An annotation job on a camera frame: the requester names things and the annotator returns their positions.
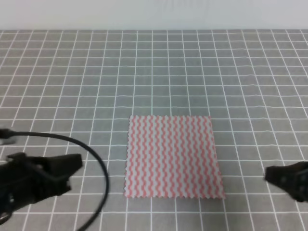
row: white grid line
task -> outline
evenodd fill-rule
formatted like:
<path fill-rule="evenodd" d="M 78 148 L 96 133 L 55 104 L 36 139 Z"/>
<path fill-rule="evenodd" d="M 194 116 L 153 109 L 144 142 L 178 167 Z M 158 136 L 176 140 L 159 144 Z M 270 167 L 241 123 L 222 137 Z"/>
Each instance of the white grid line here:
<path fill-rule="evenodd" d="M 70 63 L 71 60 L 72 60 L 72 55 L 73 55 L 73 51 L 71 52 L 71 56 L 70 56 L 69 63 Z M 62 96 L 62 94 L 63 94 L 63 89 L 64 89 L 66 77 L 67 77 L 67 72 L 66 72 L 66 74 L 65 74 L 65 76 L 64 76 L 64 80 L 63 80 L 63 84 L 62 84 L 62 88 L 61 88 L 60 97 L 59 97 L 59 100 L 58 100 L 58 103 L 57 103 L 57 106 L 56 106 L 56 111 L 55 111 L 55 114 L 54 114 L 54 117 L 53 117 L 53 120 L 52 120 L 51 131 L 52 131 L 52 127 L 53 127 L 54 122 L 55 122 L 55 117 L 56 117 L 57 111 L 58 111 L 58 109 L 59 109 L 60 99 L 61 99 L 61 96 Z M 51 230 L 51 224 L 52 224 L 52 219 L 53 219 L 53 214 L 54 214 L 54 210 L 55 210 L 55 207 L 56 207 L 56 203 L 57 203 L 57 197 L 55 197 L 54 202 L 53 202 L 51 217 L 50 217 L 49 225 L 48 225 L 48 231 Z"/>
<path fill-rule="evenodd" d="M 230 113 L 229 113 L 229 108 L 228 108 L 228 103 L 227 103 L 227 98 L 226 98 L 226 94 L 225 94 L 224 88 L 223 88 L 223 92 L 224 92 L 224 95 L 225 95 L 225 101 L 226 101 L 227 111 L 228 111 L 229 120 L 230 120 L 230 127 L 231 127 L 231 130 L 233 131 L 232 122 L 231 122 L 231 117 L 230 117 Z M 232 137 L 233 137 L 234 143 L 236 144 L 235 136 L 234 136 L 234 133 L 233 133 L 233 132 L 232 132 Z M 241 173 L 241 175 L 243 176 L 243 171 L 242 171 L 242 167 L 241 167 L 241 163 L 240 163 L 240 158 L 239 158 L 237 146 L 235 146 L 235 151 L 236 151 L 236 156 L 237 156 L 238 163 L 239 163 L 240 173 Z M 247 206 L 248 206 L 248 211 L 249 211 L 249 216 L 250 216 L 250 221 L 251 221 L 252 229 L 253 229 L 253 231 L 255 231 L 254 221 L 253 221 L 253 219 L 252 219 L 252 214 L 251 214 L 249 199 L 248 199 L 247 190 L 246 190 L 246 186 L 245 186 L 245 181 L 244 181 L 244 178 L 243 178 L 243 177 L 242 177 L 242 182 L 243 182 L 243 186 L 244 186 L 245 197 L 246 197 L 246 201 L 247 201 Z"/>
<path fill-rule="evenodd" d="M 288 74 L 289 74 L 289 76 L 290 76 L 290 79 L 291 79 L 291 81 L 292 81 L 292 83 L 293 83 L 293 85 L 294 85 L 293 79 L 291 78 L 291 74 L 290 74 L 290 71 L 289 71 L 289 69 L 288 69 L 287 66 L 286 66 L 286 69 L 287 69 L 287 72 L 288 72 Z M 276 83 L 276 80 L 274 80 L 274 82 L 275 82 L 275 85 L 276 85 L 276 87 L 277 87 L 277 91 L 278 91 L 279 95 L 281 95 L 280 90 L 279 90 L 279 88 L 278 88 L 278 85 L 277 85 L 277 83 Z M 285 108 L 285 112 L 286 112 L 286 114 L 287 114 L 287 116 L 288 116 L 288 119 L 290 119 L 289 114 L 288 114 L 286 108 Z M 297 143 L 297 145 L 299 145 L 297 136 L 296 136 L 296 134 L 295 134 L 295 132 L 294 132 L 293 125 L 292 125 L 291 122 L 290 122 L 290 126 L 291 126 L 291 129 L 292 129 L 293 133 L 294 133 L 294 137 L 295 137 L 296 143 Z M 302 158 L 305 159 L 301 148 L 299 149 L 299 151 L 300 151 L 300 153 L 301 153 Z M 280 155 L 281 155 L 281 158 L 282 158 L 282 163 L 283 163 L 283 165 L 285 166 L 285 163 L 284 163 L 284 160 L 283 160 L 281 151 L 280 151 Z M 302 227 L 303 227 L 304 230 L 306 230 L 305 224 L 304 224 L 304 222 L 303 222 L 303 218 L 302 218 L 302 216 L 301 216 L 301 214 L 300 214 L 300 211 L 299 211 L 299 208 L 298 208 L 298 203 L 295 202 L 295 204 L 296 204 L 296 208 L 297 208 L 297 211 L 298 211 L 298 215 L 299 215 L 299 218 L 300 218 Z"/>
<path fill-rule="evenodd" d="M 39 54 L 40 54 L 41 51 L 42 51 L 43 44 L 44 44 L 44 42 L 43 42 L 42 45 L 41 45 L 41 49 L 39 50 Z M 31 72 L 30 78 L 29 78 L 29 80 L 28 80 L 28 82 L 27 82 L 27 86 L 26 86 L 26 88 L 24 89 L 24 94 L 23 94 L 23 96 L 24 96 L 25 93 L 26 93 L 26 90 L 27 90 L 27 88 L 28 88 L 28 84 L 30 83 L 30 80 L 31 80 L 31 76 L 32 76 L 33 71 L 34 71 L 34 68 L 33 68 L 32 72 Z M 14 119 L 13 119 L 12 127 L 13 127 L 13 125 L 14 125 L 14 122 L 15 122 L 15 120 L 16 120 L 18 111 L 19 111 L 19 109 L 20 109 L 21 102 L 22 102 L 22 101 L 20 101 L 19 107 L 18 107 L 18 109 L 17 109 L 17 111 L 16 111 L 16 114 L 15 114 L 15 117 L 14 117 Z M 31 123 L 30 131 L 32 130 L 33 125 L 34 125 L 34 120 L 33 120 L 32 123 Z M 28 143 L 28 140 L 29 140 L 29 137 L 26 138 L 26 143 L 25 143 L 25 147 L 24 147 L 24 150 L 23 150 L 23 151 L 25 151 L 25 149 L 26 149 L 26 145 L 27 145 L 27 143 Z M 28 207 L 28 213 L 30 212 L 30 209 L 31 209 L 31 205 L 29 205 L 29 207 Z M 29 217 L 29 214 L 28 214 L 28 213 L 27 213 L 27 215 L 26 215 L 26 217 L 25 217 L 25 220 L 24 220 L 24 225 L 23 225 L 23 229 L 22 229 L 23 231 L 24 231 L 25 228 L 26 228 L 27 220 L 28 220 L 28 217 Z"/>
<path fill-rule="evenodd" d="M 104 55 L 103 55 L 103 62 L 102 62 L 102 68 L 101 68 L 101 76 L 102 76 L 102 72 L 103 72 L 103 63 L 104 63 L 104 59 L 105 59 L 105 53 L 106 53 L 106 51 L 104 51 Z M 117 77 L 117 79 L 116 79 L 115 90 L 117 90 L 118 79 L 119 79 L 119 77 Z M 96 109 L 97 109 L 98 95 L 99 95 L 99 92 L 100 92 L 101 84 L 102 84 L 102 77 L 100 77 L 99 87 L 98 87 L 98 90 L 97 90 L 97 96 L 96 96 L 96 101 L 95 101 L 95 108 L 94 108 L 94 113 L 93 113 L 93 122 L 92 122 L 92 128 L 91 128 L 92 132 L 93 132 L 93 126 L 94 126 L 94 122 L 95 122 L 95 113 L 96 113 Z M 115 109 L 113 111 L 113 117 L 112 117 L 112 123 L 111 123 L 111 131 L 113 130 L 114 117 L 115 117 Z M 112 138 L 112 133 L 110 133 L 110 143 L 109 143 L 109 148 L 108 148 L 107 170 L 108 170 L 108 167 L 109 167 L 109 160 L 110 160 L 111 138 Z M 103 209 L 102 209 L 101 215 L 100 215 L 99 230 L 102 230 L 102 224 L 103 224 L 103 213 L 102 212 L 103 212 Z"/>
<path fill-rule="evenodd" d="M 83 81 L 84 81 L 84 74 L 86 73 L 86 69 L 84 69 L 84 73 L 82 75 L 82 81 L 81 81 L 81 86 L 83 84 Z M 77 105 L 78 105 L 78 102 L 79 102 L 79 98 L 80 98 L 80 94 L 81 94 L 81 87 L 80 87 L 80 90 L 79 90 L 79 95 L 78 95 L 78 99 L 77 99 Z M 72 130 L 73 130 L 73 127 L 74 127 L 74 122 L 75 122 L 75 118 L 76 118 L 76 114 L 77 114 L 77 108 L 75 110 L 75 113 L 74 113 L 74 118 L 73 118 L 73 124 L 72 124 Z M 90 138 L 89 138 L 89 143 L 91 144 L 91 135 L 92 133 L 90 133 Z M 86 175 L 86 170 L 87 170 L 87 165 L 85 165 L 84 167 L 84 172 L 83 172 L 83 175 L 85 176 Z M 83 188 L 83 183 L 84 183 L 84 178 L 82 178 L 82 182 L 81 182 L 81 191 L 82 191 L 82 188 Z M 80 202 L 81 202 L 81 195 L 79 196 L 79 199 L 78 199 L 78 205 L 77 205 L 77 211 L 79 211 L 80 209 Z M 78 213 L 76 214 L 76 217 L 75 217 L 75 223 L 74 223 L 74 230 L 76 230 L 76 226 L 77 226 L 77 221 L 78 221 Z"/>
<path fill-rule="evenodd" d="M 192 115 L 191 112 L 191 105 L 190 105 L 190 98 L 189 98 L 189 89 L 188 89 L 188 80 L 187 80 L 187 69 L 186 69 L 186 60 L 185 60 L 185 50 L 184 50 L 184 37 L 183 37 L 183 31 L 182 31 L 182 39 L 183 39 L 183 54 L 184 54 L 184 68 L 185 68 L 185 75 L 186 75 L 186 88 L 187 88 L 187 97 L 188 97 L 188 108 L 189 108 L 189 115 Z M 203 228 L 203 219 L 202 219 L 202 215 L 201 215 L 201 202 L 200 202 L 200 198 L 198 198 L 198 206 L 199 206 L 199 212 L 200 212 L 200 223 L 201 223 L 201 231 L 204 231 Z"/>
<path fill-rule="evenodd" d="M 255 136 L 255 131 L 254 131 L 254 127 L 253 127 L 253 125 L 252 125 L 252 122 L 251 122 L 251 119 L 250 119 L 250 115 L 249 115 L 249 112 L 248 112 L 248 108 L 247 108 L 247 104 L 246 104 L 246 99 L 245 99 L 245 97 L 244 97 L 244 103 L 245 103 L 245 107 L 246 107 L 246 111 L 247 111 L 247 114 L 248 114 L 248 119 L 249 119 L 249 123 L 250 123 L 250 127 L 251 127 L 251 129 L 252 129 L 252 134 L 253 134 L 253 136 L 254 136 L 254 141 L 255 141 L 255 144 L 256 144 L 256 146 L 257 146 L 257 139 L 256 139 L 256 136 Z M 263 166 L 263 162 L 262 162 L 262 158 L 261 158 L 261 155 L 260 155 L 260 150 L 259 150 L 259 147 L 257 146 L 257 152 L 258 152 L 258 157 L 259 157 L 259 162 L 261 163 L 261 167 L 262 167 L 262 170 L 263 170 L 263 172 L 265 172 L 265 170 L 264 170 L 264 166 Z M 270 187 L 269 187 L 269 184 L 266 182 L 266 185 L 267 185 L 267 189 L 268 189 L 268 192 L 270 192 Z M 276 224 L 277 224 L 277 227 L 278 227 L 278 231 L 280 231 L 280 226 L 279 226 L 279 222 L 278 222 L 278 219 L 277 219 L 277 215 L 276 215 L 276 210 L 275 210 L 275 205 L 274 205 L 274 202 L 273 202 L 273 198 L 272 198 L 272 196 L 271 195 L 269 195 L 270 197 L 270 202 L 271 202 L 271 205 L 272 205 L 272 208 L 273 208 L 273 211 L 274 211 L 274 215 L 275 215 L 275 220 L 276 220 Z"/>

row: grid mat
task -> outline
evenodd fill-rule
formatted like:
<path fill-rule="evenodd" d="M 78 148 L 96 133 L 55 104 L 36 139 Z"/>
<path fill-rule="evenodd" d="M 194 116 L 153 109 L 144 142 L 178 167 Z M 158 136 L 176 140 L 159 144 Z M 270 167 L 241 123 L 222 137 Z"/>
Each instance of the grid mat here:
<path fill-rule="evenodd" d="M 263 181 L 308 159 L 308 30 L 0 31 L 0 124 L 89 143 L 111 193 L 90 231 L 308 230 L 308 205 Z M 126 199 L 128 118 L 211 116 L 227 199 Z M 66 142 L 25 151 L 82 153 L 73 190 L 15 213 L 2 231 L 72 231 L 102 192 L 97 163 Z"/>

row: square fabric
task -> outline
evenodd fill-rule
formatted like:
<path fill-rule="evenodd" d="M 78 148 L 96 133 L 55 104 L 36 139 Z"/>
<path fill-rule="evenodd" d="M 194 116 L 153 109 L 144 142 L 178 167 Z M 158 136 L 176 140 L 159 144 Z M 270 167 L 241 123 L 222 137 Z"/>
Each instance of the square fabric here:
<path fill-rule="evenodd" d="M 225 198 L 207 116 L 131 116 L 126 197 Z"/>

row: patterned cloth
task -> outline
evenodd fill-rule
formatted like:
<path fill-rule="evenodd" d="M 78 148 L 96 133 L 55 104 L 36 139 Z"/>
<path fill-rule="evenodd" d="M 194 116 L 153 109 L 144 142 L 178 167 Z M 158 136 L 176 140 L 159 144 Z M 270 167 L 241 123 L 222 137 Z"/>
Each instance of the patterned cloth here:
<path fill-rule="evenodd" d="M 211 119 L 131 116 L 126 197 L 225 198 Z"/>

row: red and white wavy pattern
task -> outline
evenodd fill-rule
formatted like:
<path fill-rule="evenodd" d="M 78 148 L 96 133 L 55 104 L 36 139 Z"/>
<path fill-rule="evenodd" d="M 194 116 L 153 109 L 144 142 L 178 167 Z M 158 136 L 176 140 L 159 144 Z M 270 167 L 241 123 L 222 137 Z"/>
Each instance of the red and white wavy pattern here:
<path fill-rule="evenodd" d="M 225 198 L 209 116 L 131 116 L 126 197 Z"/>

